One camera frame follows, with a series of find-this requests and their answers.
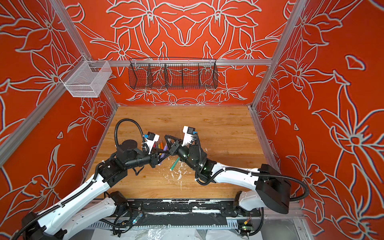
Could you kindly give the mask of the green marker pen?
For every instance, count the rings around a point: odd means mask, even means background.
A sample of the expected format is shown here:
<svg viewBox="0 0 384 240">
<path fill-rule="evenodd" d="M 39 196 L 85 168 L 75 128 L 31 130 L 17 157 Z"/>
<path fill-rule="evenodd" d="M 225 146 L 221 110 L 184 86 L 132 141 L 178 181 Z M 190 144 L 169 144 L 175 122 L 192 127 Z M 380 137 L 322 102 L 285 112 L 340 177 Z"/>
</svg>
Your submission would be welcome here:
<svg viewBox="0 0 384 240">
<path fill-rule="evenodd" d="M 176 165 L 178 164 L 179 161 L 180 161 L 180 158 L 177 158 L 177 159 L 175 160 L 175 162 L 173 163 L 173 165 L 172 165 L 171 168 L 170 168 L 170 171 L 173 171 L 173 170 L 175 169 L 175 167 L 176 167 Z"/>
</svg>

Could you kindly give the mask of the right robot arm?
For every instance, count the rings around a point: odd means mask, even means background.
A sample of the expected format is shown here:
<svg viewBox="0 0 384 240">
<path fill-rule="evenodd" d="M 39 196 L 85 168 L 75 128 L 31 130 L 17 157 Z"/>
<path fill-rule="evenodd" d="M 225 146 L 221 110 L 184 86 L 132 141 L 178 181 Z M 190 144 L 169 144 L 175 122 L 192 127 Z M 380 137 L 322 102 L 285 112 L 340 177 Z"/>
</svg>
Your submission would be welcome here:
<svg viewBox="0 0 384 240">
<path fill-rule="evenodd" d="M 237 206 L 244 211 L 268 208 L 279 214 L 288 214 L 291 184 L 274 168 L 262 164 L 260 168 L 244 169 L 226 166 L 208 158 L 197 134 L 187 141 L 165 136 L 169 153 L 178 156 L 195 172 L 195 181 L 201 186 L 224 183 L 248 189 L 237 193 Z"/>
</svg>

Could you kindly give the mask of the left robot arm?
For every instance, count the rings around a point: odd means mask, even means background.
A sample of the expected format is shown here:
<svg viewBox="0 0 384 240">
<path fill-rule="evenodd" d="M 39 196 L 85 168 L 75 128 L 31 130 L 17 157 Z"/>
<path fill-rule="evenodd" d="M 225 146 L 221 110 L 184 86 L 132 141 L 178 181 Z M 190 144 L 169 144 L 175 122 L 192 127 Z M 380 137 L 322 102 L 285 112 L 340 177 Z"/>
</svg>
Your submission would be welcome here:
<svg viewBox="0 0 384 240">
<path fill-rule="evenodd" d="M 155 168 L 161 161 L 163 150 L 154 148 L 154 142 L 145 141 L 139 150 L 134 140 L 117 146 L 115 153 L 96 166 L 95 173 L 80 187 L 55 205 L 39 213 L 27 214 L 22 219 L 22 229 L 13 237 L 17 240 L 68 240 L 89 225 L 109 216 L 122 216 L 130 212 L 127 199 L 119 192 L 109 194 L 104 200 L 87 208 L 92 200 L 106 192 L 133 169 L 149 165 Z"/>
</svg>

